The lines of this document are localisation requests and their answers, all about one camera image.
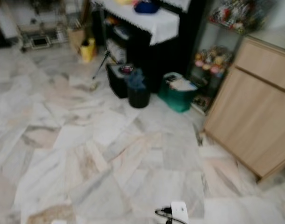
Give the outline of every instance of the power cord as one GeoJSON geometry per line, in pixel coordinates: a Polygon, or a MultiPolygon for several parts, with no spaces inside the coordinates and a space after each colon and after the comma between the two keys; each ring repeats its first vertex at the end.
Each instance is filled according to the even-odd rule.
{"type": "Polygon", "coordinates": [[[158,216],[162,216],[162,217],[165,217],[165,218],[168,218],[168,220],[174,220],[176,222],[179,222],[181,224],[187,224],[177,218],[173,218],[172,217],[172,211],[171,211],[171,207],[165,207],[163,209],[157,209],[155,210],[155,214],[158,215],[158,216]]]}

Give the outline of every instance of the cabinet door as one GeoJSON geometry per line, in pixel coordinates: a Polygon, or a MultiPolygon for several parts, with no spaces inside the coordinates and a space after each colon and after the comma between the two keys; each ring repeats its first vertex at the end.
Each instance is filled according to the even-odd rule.
{"type": "Polygon", "coordinates": [[[265,176],[285,161],[285,93],[233,69],[204,129],[265,176]]]}

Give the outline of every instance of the white tablecloth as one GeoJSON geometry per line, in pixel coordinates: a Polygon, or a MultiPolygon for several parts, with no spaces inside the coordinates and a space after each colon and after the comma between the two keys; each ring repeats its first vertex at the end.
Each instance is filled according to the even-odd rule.
{"type": "Polygon", "coordinates": [[[190,6],[191,0],[160,0],[169,5],[181,8],[183,12],[187,12],[190,6]]]}
{"type": "Polygon", "coordinates": [[[160,8],[155,14],[138,14],[132,5],[120,5],[115,0],[97,1],[102,2],[105,9],[116,17],[148,31],[152,35],[150,45],[162,43],[178,35],[180,18],[173,12],[160,8]]]}

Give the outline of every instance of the cabinet drawer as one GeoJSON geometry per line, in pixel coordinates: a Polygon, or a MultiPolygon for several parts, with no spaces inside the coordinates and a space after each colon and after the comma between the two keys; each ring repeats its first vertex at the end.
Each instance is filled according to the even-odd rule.
{"type": "Polygon", "coordinates": [[[246,40],[236,66],[285,89],[285,53],[246,40]]]}
{"type": "Polygon", "coordinates": [[[261,177],[285,161],[285,93],[233,69],[205,131],[261,177]]]}

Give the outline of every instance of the black trash bin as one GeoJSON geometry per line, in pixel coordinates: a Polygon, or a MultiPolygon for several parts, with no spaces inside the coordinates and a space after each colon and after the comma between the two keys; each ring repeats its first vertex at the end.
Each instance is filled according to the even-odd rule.
{"type": "Polygon", "coordinates": [[[128,87],[129,104],[134,108],[144,108],[150,101],[151,93],[148,89],[136,90],[128,87]]]}

